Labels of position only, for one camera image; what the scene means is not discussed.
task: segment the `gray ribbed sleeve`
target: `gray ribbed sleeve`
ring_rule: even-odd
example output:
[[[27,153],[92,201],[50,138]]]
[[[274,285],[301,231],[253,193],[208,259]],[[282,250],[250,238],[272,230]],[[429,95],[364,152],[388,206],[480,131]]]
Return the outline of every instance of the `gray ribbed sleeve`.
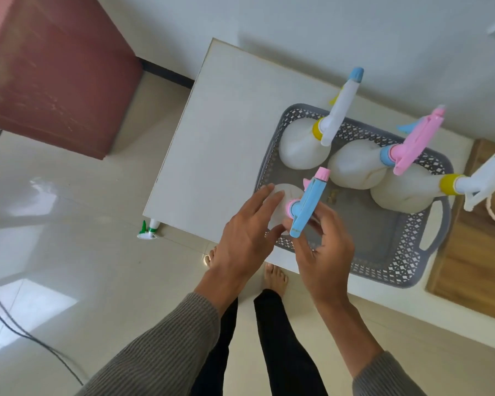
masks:
[[[352,383],[354,396],[425,396],[392,354],[383,352]]]
[[[220,333],[216,308],[190,293],[126,346],[78,395],[186,395]]]

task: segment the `white table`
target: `white table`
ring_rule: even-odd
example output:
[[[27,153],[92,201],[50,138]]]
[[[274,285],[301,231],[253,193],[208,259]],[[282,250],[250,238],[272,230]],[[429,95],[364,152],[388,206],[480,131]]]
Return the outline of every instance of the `white table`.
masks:
[[[295,103],[324,109],[336,86],[213,40],[192,88],[144,215],[214,242],[253,193],[262,159],[284,110]],[[357,97],[350,118],[395,132],[415,117]],[[473,141],[440,129],[430,147],[463,172]],[[428,246],[441,221],[431,211]],[[423,278],[398,289],[351,275],[349,293],[495,347],[495,319],[427,293]],[[297,272],[295,255],[275,247],[268,261]]]

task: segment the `basket handle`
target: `basket handle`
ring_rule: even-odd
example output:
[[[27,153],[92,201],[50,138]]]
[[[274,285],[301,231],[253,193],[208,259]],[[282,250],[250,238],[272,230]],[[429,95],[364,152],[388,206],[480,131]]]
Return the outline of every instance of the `basket handle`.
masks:
[[[447,196],[442,196],[439,199],[442,204],[442,223],[440,224],[440,229],[438,229],[438,233],[427,250],[423,250],[419,245],[417,247],[420,255],[426,259],[429,259],[429,256],[436,251],[446,238],[446,235],[449,232],[449,225],[451,224],[451,206],[449,205],[449,199]]]

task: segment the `pant leg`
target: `pant leg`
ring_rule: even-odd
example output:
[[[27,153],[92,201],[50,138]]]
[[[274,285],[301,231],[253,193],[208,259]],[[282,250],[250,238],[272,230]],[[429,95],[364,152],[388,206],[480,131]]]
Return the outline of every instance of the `pant leg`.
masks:
[[[254,303],[273,396],[327,395],[315,363],[295,337],[281,297],[264,289]]]
[[[211,350],[194,381],[191,396],[219,396],[224,388],[224,373],[229,356],[229,344],[237,325],[238,299],[235,299],[225,310],[220,320],[220,337]]]

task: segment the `bare foot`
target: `bare foot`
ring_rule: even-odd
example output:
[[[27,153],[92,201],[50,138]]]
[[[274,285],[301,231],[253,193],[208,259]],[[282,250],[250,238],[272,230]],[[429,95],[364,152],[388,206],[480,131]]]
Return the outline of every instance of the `bare foot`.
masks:
[[[288,276],[278,266],[267,262],[264,267],[264,289],[271,289],[283,297],[286,286],[288,286]]]
[[[210,268],[211,265],[213,264],[214,253],[216,253],[216,246],[213,247],[213,249],[209,252],[209,254],[206,254],[204,256],[204,264],[208,268]]]

